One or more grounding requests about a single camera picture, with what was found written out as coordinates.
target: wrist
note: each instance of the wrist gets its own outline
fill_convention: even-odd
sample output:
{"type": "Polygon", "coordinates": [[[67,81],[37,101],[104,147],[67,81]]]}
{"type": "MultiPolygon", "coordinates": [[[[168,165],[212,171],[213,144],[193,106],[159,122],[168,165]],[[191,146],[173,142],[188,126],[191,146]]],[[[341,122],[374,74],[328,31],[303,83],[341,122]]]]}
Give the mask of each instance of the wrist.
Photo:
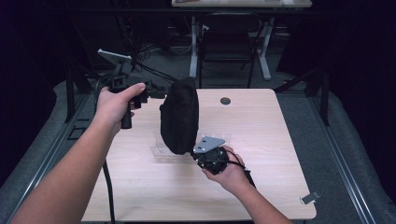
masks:
{"type": "Polygon", "coordinates": [[[239,185],[235,185],[233,188],[228,189],[228,191],[230,191],[230,193],[236,198],[240,198],[247,192],[253,192],[257,190],[250,183],[241,183],[239,185]]]}
{"type": "Polygon", "coordinates": [[[111,137],[114,137],[118,132],[116,123],[98,116],[93,117],[90,129],[93,129],[97,133],[109,134],[111,137]]]}

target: black handle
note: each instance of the black handle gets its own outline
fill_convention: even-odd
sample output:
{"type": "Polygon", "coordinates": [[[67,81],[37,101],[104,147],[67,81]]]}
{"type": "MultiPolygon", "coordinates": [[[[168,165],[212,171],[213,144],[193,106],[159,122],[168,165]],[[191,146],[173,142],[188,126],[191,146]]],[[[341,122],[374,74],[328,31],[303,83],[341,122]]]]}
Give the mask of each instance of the black handle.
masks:
{"type": "Polygon", "coordinates": [[[128,103],[124,117],[121,120],[122,129],[132,129],[131,104],[128,103]]]}

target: black curtain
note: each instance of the black curtain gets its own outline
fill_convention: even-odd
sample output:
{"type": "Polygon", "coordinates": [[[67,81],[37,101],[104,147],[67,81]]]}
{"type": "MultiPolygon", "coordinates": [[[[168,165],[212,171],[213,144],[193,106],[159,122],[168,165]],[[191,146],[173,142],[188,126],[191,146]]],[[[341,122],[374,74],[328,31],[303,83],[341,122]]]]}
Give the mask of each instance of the black curtain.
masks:
{"type": "Polygon", "coordinates": [[[353,24],[344,30],[348,34],[342,36],[345,45],[328,67],[330,89],[340,98],[360,134],[384,190],[396,202],[396,4],[363,1],[359,7],[359,2],[352,6],[360,10],[340,21],[300,22],[277,70],[298,77],[322,65],[331,50],[327,46],[340,35],[337,28],[353,24]]]}
{"type": "Polygon", "coordinates": [[[0,20],[0,186],[50,116],[56,94],[12,25],[0,20]]]}

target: chair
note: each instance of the chair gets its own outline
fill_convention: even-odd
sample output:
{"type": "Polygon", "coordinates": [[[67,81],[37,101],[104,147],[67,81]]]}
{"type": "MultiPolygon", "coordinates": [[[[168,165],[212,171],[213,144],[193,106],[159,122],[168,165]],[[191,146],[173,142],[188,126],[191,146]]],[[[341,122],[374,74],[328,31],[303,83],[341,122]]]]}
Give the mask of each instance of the chair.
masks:
{"type": "Polygon", "coordinates": [[[212,13],[200,20],[202,32],[198,48],[199,88],[202,88],[203,63],[250,63],[247,87],[253,72],[259,37],[264,27],[252,13],[212,13]],[[250,38],[249,33],[256,33],[250,38]]]}

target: small metal piece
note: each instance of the small metal piece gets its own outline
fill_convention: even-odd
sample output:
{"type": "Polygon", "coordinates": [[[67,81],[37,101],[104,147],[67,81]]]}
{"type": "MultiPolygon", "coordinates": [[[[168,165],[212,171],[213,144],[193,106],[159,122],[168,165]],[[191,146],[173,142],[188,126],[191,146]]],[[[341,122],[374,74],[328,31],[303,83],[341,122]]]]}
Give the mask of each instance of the small metal piece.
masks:
{"type": "Polygon", "coordinates": [[[320,194],[317,191],[312,192],[311,194],[306,195],[303,198],[300,198],[301,202],[303,204],[308,204],[308,203],[315,203],[316,199],[320,198],[320,194]]]}
{"type": "Polygon", "coordinates": [[[223,139],[205,136],[198,146],[194,147],[194,153],[205,153],[224,143],[223,139]]]}

